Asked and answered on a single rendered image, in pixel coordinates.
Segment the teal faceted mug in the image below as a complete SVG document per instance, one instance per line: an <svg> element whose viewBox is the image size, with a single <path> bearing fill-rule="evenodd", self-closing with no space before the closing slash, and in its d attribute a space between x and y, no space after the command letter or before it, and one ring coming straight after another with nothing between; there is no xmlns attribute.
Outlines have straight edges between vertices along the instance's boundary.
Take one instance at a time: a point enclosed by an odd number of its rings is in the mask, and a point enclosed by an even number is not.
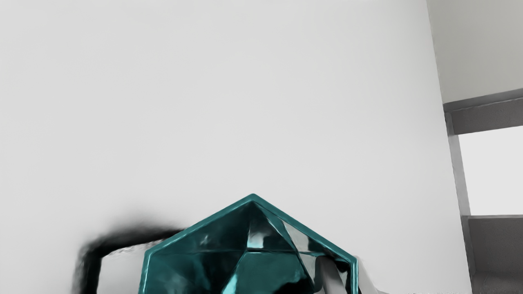
<svg viewBox="0 0 523 294"><path fill-rule="evenodd" d="M362 294L353 255L252 194L148 249L138 294L321 294L319 257Z"/></svg>

